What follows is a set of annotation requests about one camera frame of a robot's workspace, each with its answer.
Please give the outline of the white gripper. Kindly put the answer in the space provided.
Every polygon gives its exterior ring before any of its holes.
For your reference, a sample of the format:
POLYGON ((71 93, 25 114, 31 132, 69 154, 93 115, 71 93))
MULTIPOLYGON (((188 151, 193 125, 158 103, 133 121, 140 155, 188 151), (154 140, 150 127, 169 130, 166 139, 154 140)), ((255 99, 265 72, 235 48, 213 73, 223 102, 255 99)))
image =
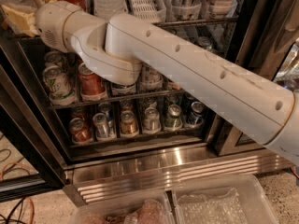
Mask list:
POLYGON ((64 24, 75 12, 82 11, 80 6, 66 1, 34 0, 40 9, 34 13, 24 13, 2 5, 9 24, 23 34, 35 37, 39 34, 42 41, 50 48, 68 52, 64 43, 64 24))

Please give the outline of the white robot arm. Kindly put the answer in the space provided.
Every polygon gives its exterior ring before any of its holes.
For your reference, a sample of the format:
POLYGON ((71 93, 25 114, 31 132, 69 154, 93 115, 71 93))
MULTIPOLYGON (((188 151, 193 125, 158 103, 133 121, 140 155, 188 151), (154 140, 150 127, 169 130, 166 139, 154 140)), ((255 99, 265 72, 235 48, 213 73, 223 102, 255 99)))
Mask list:
POLYGON ((256 143, 299 165, 297 93, 126 13, 105 21, 66 1, 1 3, 27 15, 27 29, 47 46, 75 52, 96 75, 131 85, 146 63, 256 143))

